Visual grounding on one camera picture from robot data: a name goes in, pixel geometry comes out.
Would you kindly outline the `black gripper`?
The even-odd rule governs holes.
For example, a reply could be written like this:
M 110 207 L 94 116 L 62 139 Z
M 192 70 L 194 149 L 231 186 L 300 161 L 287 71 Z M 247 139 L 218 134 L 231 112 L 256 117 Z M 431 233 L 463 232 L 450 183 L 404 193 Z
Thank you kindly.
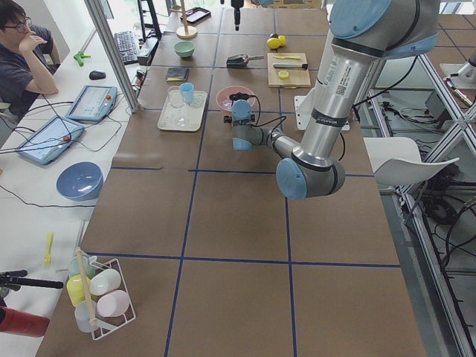
M 247 100 L 247 99 L 248 99 L 248 94 L 242 93 L 242 92 L 229 95 L 229 100 L 231 100 L 232 102 L 236 102 L 238 100 Z
M 235 31 L 239 31 L 239 24 L 241 22 L 242 0 L 231 0 L 231 6 L 234 9 Z

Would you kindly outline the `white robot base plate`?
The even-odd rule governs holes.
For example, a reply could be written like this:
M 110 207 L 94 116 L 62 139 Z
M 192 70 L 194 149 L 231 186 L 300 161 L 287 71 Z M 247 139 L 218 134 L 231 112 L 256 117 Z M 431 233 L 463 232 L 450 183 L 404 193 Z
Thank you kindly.
M 305 131 L 309 125 L 309 120 L 313 118 L 312 111 L 315 109 L 315 96 L 311 91 L 306 96 L 295 96 L 295 116 L 297 121 L 297 129 Z M 341 131 L 349 131 L 350 124 L 346 118 L 337 118 L 319 111 L 323 123 L 330 124 L 331 126 L 337 126 L 341 124 Z

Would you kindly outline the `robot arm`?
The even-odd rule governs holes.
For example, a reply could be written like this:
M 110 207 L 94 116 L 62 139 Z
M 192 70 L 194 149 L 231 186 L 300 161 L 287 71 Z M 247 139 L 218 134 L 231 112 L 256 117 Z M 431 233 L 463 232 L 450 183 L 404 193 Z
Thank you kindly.
M 280 157 L 276 179 L 289 199 L 327 196 L 345 181 L 345 170 L 332 149 L 376 60 L 429 52 L 437 42 L 438 1 L 336 1 L 321 59 L 319 78 L 306 96 L 312 103 L 303 139 L 251 122 L 251 106 L 236 101 L 231 110 L 236 151 L 266 145 Z

